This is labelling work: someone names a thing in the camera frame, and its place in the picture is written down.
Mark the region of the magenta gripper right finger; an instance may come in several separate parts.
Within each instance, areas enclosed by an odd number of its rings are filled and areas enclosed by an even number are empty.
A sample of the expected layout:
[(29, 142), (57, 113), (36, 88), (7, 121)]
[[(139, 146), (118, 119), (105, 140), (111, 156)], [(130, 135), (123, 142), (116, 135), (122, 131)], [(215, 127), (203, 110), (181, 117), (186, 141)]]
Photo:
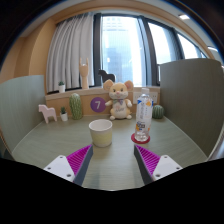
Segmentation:
[(182, 169), (168, 155), (159, 156), (139, 145), (134, 146), (134, 155), (145, 185)]

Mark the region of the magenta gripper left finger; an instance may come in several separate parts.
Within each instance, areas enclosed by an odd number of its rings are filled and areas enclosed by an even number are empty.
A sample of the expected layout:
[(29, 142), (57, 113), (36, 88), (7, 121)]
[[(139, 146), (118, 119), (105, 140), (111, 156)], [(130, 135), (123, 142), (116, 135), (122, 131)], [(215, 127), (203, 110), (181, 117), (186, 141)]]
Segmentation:
[(68, 156), (59, 155), (44, 170), (81, 186), (92, 155), (93, 145), (90, 144)]

